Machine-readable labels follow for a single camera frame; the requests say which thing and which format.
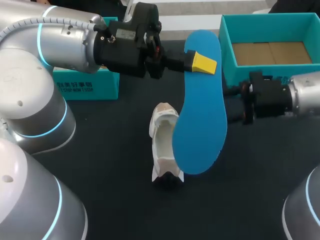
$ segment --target blue insole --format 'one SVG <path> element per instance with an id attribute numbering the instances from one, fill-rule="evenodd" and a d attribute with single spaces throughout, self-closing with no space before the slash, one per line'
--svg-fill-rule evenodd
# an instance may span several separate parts
<path id="1" fill-rule="evenodd" d="M 172 137 L 179 168 L 187 174 L 200 174 L 215 162 L 227 134 L 221 48 L 213 32 L 198 30 L 187 38 L 184 51 L 187 50 L 195 50 L 217 62 L 214 75 L 184 72 L 184 104 Z"/>

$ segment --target shoe upper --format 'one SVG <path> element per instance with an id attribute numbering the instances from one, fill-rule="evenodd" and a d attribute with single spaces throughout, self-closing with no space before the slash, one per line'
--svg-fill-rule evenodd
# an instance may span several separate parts
<path id="1" fill-rule="evenodd" d="M 158 177 L 167 172 L 178 177 L 181 171 L 172 149 L 172 135 L 178 116 L 177 111 L 168 103 L 158 104 L 153 111 L 149 135 L 152 138 L 153 161 Z"/>

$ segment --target teal box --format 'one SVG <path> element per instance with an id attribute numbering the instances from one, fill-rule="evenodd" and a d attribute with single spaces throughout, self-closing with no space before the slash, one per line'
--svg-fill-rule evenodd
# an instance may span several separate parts
<path id="1" fill-rule="evenodd" d="M 320 71 L 320 20 L 315 13 L 223 15 L 219 40 L 228 86 L 249 78 L 249 72 L 287 83 L 291 76 Z M 237 65 L 232 44 L 303 42 L 312 64 Z"/>
<path id="2" fill-rule="evenodd" d="M 116 17 L 104 17 L 108 25 Z M 53 79 L 65 100 L 118 99 L 120 74 L 100 68 L 96 73 L 83 73 L 68 69 L 53 71 Z"/>

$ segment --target open box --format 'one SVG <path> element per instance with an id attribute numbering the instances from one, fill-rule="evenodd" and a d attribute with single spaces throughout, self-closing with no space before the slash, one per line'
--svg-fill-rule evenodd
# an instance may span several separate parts
<path id="1" fill-rule="evenodd" d="M 223 15 L 219 31 L 228 86 L 262 71 L 280 79 L 320 71 L 320 19 L 315 13 Z"/>
<path id="2" fill-rule="evenodd" d="M 106 25 L 117 17 L 104 17 Z M 65 100 L 115 100 L 118 99 L 120 74 L 100 68 L 96 73 L 69 69 L 53 70 L 53 80 Z"/>

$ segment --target black table surface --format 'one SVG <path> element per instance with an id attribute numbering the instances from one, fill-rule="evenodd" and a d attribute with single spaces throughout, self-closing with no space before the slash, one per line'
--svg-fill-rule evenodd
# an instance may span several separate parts
<path id="1" fill-rule="evenodd" d="M 182 51 L 184 42 L 164 46 Z M 69 101 L 73 139 L 35 156 L 84 203 L 87 240 L 285 240 L 282 207 L 320 162 L 320 120 L 229 125 L 214 165 L 165 190 L 151 183 L 148 133 L 160 102 L 181 110 L 183 73 L 166 70 L 160 80 L 122 75 L 118 100 Z M 226 104 L 239 106 L 237 100 Z"/>

